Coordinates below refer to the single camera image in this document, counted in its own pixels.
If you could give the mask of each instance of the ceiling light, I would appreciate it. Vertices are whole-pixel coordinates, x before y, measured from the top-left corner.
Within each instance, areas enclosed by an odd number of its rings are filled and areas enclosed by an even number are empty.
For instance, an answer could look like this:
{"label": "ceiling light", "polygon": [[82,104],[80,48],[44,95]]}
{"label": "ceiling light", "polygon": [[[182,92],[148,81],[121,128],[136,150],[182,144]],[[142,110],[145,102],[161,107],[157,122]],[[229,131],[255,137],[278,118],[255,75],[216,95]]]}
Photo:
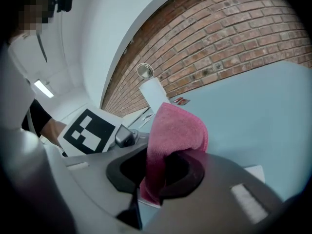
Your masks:
{"label": "ceiling light", "polygon": [[54,95],[47,89],[40,80],[35,82],[35,86],[38,87],[46,96],[52,98]]}

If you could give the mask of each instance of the person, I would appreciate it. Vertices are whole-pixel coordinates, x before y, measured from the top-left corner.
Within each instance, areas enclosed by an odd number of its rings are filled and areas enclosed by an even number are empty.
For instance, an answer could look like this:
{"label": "person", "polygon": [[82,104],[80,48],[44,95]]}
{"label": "person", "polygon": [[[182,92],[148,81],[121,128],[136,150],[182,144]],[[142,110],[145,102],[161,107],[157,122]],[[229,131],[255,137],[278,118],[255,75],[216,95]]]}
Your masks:
{"label": "person", "polygon": [[[37,136],[40,137],[42,135],[51,143],[61,147],[58,136],[66,127],[66,124],[53,119],[36,99],[30,106],[30,114]],[[30,130],[27,116],[23,120],[22,129]]]}
{"label": "person", "polygon": [[[8,20],[5,24],[8,34],[5,42],[9,46],[18,37],[26,37],[40,31],[42,24],[53,17],[55,0],[14,0],[6,11]],[[65,124],[53,119],[35,99],[30,106],[31,120],[38,137],[43,135],[51,143],[60,147],[58,136]],[[29,118],[25,116],[22,128],[29,131]]]}

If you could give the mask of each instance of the person's arm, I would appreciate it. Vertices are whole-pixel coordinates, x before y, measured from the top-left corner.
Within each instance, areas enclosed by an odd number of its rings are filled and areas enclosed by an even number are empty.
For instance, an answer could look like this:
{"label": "person's arm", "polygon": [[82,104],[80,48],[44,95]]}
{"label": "person's arm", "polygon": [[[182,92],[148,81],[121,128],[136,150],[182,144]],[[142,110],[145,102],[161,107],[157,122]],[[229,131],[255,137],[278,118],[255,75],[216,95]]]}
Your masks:
{"label": "person's arm", "polygon": [[46,137],[51,143],[59,146],[58,136],[66,127],[66,124],[51,118],[40,131],[40,134]]}
{"label": "person's arm", "polygon": [[[59,146],[58,136],[66,127],[66,124],[53,119],[35,99],[30,106],[32,122],[38,136],[43,135],[51,143]],[[27,119],[23,122],[23,128],[29,130]]]}

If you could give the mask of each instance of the pink cloth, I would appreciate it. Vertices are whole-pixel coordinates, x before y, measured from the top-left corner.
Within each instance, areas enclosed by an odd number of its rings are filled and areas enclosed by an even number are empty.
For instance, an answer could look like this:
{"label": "pink cloth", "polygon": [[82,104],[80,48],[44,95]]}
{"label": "pink cloth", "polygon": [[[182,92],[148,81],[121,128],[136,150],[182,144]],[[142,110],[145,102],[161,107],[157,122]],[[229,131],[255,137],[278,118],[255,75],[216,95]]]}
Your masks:
{"label": "pink cloth", "polygon": [[147,148],[146,176],[140,184],[142,198],[159,204],[159,191],[165,185],[165,157],[175,151],[205,152],[208,132],[205,124],[191,113],[163,103],[152,125]]}

